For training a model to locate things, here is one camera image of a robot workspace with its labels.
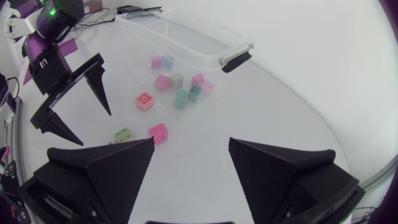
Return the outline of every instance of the pink toy block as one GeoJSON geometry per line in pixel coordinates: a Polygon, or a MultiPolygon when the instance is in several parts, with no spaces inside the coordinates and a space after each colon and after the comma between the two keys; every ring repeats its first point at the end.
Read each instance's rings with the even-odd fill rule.
{"type": "Polygon", "coordinates": [[[154,137],[155,144],[158,145],[162,141],[167,140],[167,128],[164,124],[160,124],[156,127],[153,127],[149,130],[149,136],[154,137]]]}
{"type": "Polygon", "coordinates": [[[151,57],[150,61],[152,64],[152,68],[154,69],[162,68],[163,57],[151,57]]]}
{"type": "Polygon", "coordinates": [[[204,81],[204,79],[203,79],[203,75],[201,73],[196,74],[194,77],[192,77],[192,85],[201,87],[203,81],[204,81]]]}
{"type": "Polygon", "coordinates": [[[214,85],[211,82],[204,80],[201,87],[208,93],[213,89],[214,85]]]}
{"type": "Polygon", "coordinates": [[[170,77],[167,77],[165,75],[159,75],[155,81],[156,88],[159,88],[161,90],[166,90],[167,87],[169,87],[169,80],[170,77]]]}
{"type": "Polygon", "coordinates": [[[5,151],[4,154],[2,155],[3,158],[7,157],[8,154],[10,153],[10,147],[8,147],[8,145],[6,145],[5,147],[6,147],[6,151],[5,151]]]}
{"type": "Polygon", "coordinates": [[[154,101],[155,99],[153,96],[143,92],[136,98],[136,105],[146,111],[154,104],[154,101]]]}

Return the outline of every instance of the teal toy block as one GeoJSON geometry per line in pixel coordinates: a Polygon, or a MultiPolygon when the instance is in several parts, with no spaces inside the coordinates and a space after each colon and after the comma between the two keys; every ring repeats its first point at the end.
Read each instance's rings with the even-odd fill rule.
{"type": "Polygon", "coordinates": [[[187,101],[187,92],[185,90],[177,91],[177,94],[175,95],[174,108],[178,110],[184,109],[187,105],[187,101]]]}
{"type": "Polygon", "coordinates": [[[183,85],[184,76],[181,73],[175,73],[170,77],[170,87],[173,89],[178,89],[183,85]]]}
{"type": "Polygon", "coordinates": [[[190,101],[196,102],[198,100],[200,93],[201,93],[201,88],[199,86],[193,85],[191,87],[191,90],[189,91],[188,99],[190,101]]]}
{"type": "Polygon", "coordinates": [[[131,134],[128,128],[123,128],[122,130],[118,131],[114,136],[116,137],[117,143],[135,140],[134,136],[131,134]]]}

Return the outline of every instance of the transparent plastic bin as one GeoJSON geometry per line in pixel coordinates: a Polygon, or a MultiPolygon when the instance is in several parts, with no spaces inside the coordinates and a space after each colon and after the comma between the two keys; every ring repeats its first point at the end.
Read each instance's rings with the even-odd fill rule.
{"type": "Polygon", "coordinates": [[[247,56],[254,47],[250,37],[215,21],[173,8],[122,14],[116,17],[115,23],[123,30],[123,51],[129,57],[132,76],[148,88],[155,101],[162,102],[184,122],[189,122],[216,102],[233,75],[233,71],[226,73],[222,69],[228,62],[234,62],[233,59],[247,56]],[[172,58],[173,65],[171,68],[152,68],[152,57],[165,57],[166,62],[172,58]],[[178,89],[187,93],[196,74],[202,74],[206,83],[200,86],[202,91],[197,101],[188,100],[182,110],[174,108],[178,89],[155,87],[159,75],[175,73],[183,75],[183,85],[178,89]]]}

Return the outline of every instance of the light green block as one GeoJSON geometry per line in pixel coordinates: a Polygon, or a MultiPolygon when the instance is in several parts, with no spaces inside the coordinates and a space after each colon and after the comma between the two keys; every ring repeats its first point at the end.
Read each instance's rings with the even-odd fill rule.
{"type": "Polygon", "coordinates": [[[117,143],[135,140],[134,136],[131,134],[128,128],[123,128],[122,130],[118,131],[114,136],[116,138],[117,143]]]}
{"type": "Polygon", "coordinates": [[[170,77],[170,86],[173,89],[178,89],[183,85],[184,76],[181,73],[175,73],[170,77]]]}
{"type": "Polygon", "coordinates": [[[187,105],[187,92],[185,90],[177,91],[177,94],[175,95],[174,108],[182,110],[186,105],[187,105]]]}

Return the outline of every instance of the white table surface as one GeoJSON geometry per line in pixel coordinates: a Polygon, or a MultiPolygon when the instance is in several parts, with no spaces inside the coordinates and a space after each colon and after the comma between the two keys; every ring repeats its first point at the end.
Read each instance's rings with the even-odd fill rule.
{"type": "MultiPolygon", "coordinates": [[[[147,90],[130,74],[119,32],[114,24],[91,27],[76,41],[79,50],[66,57],[75,70],[101,53],[112,116],[84,80],[58,102],[54,111],[85,143],[84,147],[113,141],[113,134],[125,126],[140,139],[148,137],[149,128],[166,125],[169,139],[155,148],[129,223],[253,223],[229,156],[230,136],[308,151],[334,149],[335,163],[348,170],[338,141],[321,117],[294,92],[250,62],[237,69],[220,101],[191,123],[180,122],[159,102],[141,111],[134,98],[147,90]]],[[[21,72],[19,77],[21,83],[24,74],[21,72]]],[[[31,117],[46,98],[33,81],[22,86],[20,96],[24,101],[22,150],[30,178],[48,161],[48,148],[84,147],[52,133],[41,134],[31,125],[31,117]]]]}

